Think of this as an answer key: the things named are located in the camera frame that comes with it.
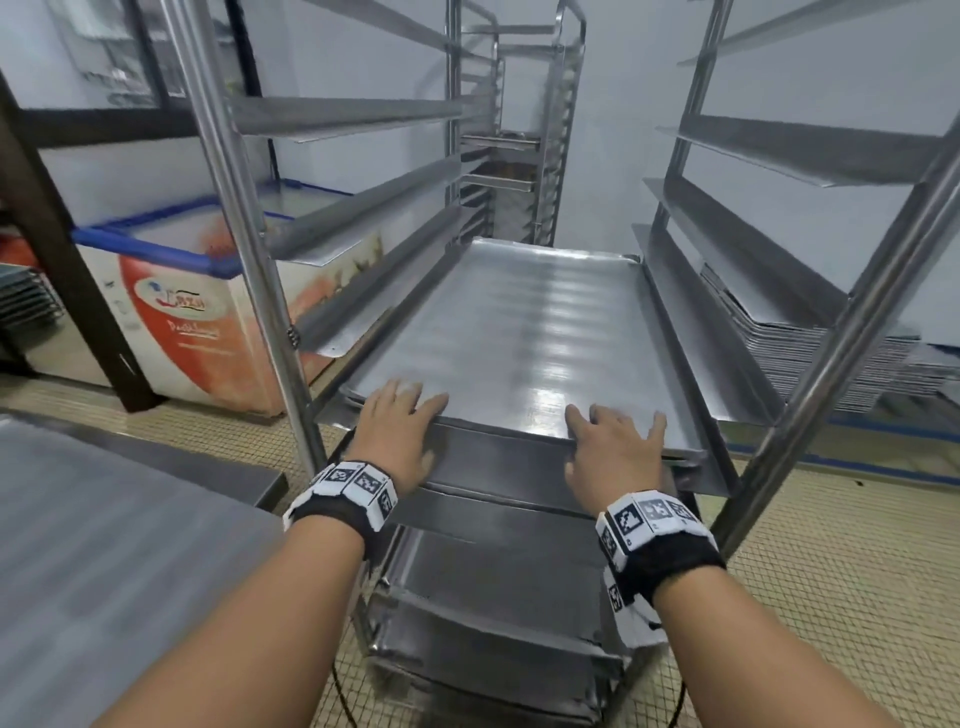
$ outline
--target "person's left hand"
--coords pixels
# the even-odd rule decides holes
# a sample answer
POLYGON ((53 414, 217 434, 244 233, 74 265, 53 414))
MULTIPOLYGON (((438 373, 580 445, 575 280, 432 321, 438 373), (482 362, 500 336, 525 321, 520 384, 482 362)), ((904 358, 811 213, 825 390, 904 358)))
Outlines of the person's left hand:
POLYGON ((423 435, 450 397, 437 395, 417 408, 423 385, 411 384, 398 393, 399 384, 399 379, 391 379, 367 397, 344 459, 374 464, 393 479, 396 494, 404 497, 430 474, 434 454, 423 452, 423 435))

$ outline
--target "yellow tile floor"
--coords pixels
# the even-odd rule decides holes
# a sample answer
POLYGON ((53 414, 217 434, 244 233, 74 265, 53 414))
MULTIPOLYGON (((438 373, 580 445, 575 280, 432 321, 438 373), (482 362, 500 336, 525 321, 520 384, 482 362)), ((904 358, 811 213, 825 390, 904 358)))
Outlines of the yellow tile floor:
MULTIPOLYGON (((305 484, 287 424, 167 402, 128 415, 112 395, 0 376, 0 406, 256 463, 305 484)), ((331 441, 335 432, 324 434, 331 441)), ((907 726, 960 726, 960 492, 794 471, 732 561, 732 572, 907 726)), ((704 498, 709 520, 718 498, 704 498)), ((372 696, 348 628, 337 657, 361 726, 451 726, 372 696)), ((665 661, 633 696, 625 726, 664 726, 680 675, 665 661)), ((318 728, 347 726, 332 684, 318 728)), ((681 726, 697 726, 689 701, 681 726)))

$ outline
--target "brand logo on freezer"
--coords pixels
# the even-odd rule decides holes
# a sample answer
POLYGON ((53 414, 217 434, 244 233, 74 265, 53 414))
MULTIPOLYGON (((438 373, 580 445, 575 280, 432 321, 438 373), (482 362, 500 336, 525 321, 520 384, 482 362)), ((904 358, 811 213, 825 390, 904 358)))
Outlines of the brand logo on freezer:
POLYGON ((133 291, 150 308, 179 319, 213 321, 227 312, 220 301, 205 297, 190 286, 179 287, 175 281, 138 280, 133 291))

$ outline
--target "forearm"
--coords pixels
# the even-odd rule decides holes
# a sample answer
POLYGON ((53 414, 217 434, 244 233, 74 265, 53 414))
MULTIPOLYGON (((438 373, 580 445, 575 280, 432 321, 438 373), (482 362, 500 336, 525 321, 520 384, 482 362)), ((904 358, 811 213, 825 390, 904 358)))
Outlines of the forearm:
POLYGON ((97 728, 309 725, 340 641, 363 539, 324 517, 281 549, 151 667, 97 728))
POLYGON ((898 725, 722 569, 665 582, 654 606, 707 728, 898 725))

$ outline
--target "black wristband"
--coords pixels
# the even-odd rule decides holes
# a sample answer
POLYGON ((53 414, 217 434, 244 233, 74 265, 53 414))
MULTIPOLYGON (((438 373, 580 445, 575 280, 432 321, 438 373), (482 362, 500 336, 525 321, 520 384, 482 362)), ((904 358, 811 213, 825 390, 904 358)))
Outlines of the black wristband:
POLYGON ((623 571, 611 571, 626 604, 639 595, 654 606, 654 592, 666 579, 706 566, 727 564, 707 537, 682 532, 658 536, 633 551, 623 571))
POLYGON ((290 514, 291 521, 294 523, 307 516, 327 516, 346 523, 363 539, 364 560, 367 559, 368 554, 372 553, 376 532, 367 518, 367 512, 352 500, 344 496, 312 496, 290 514))

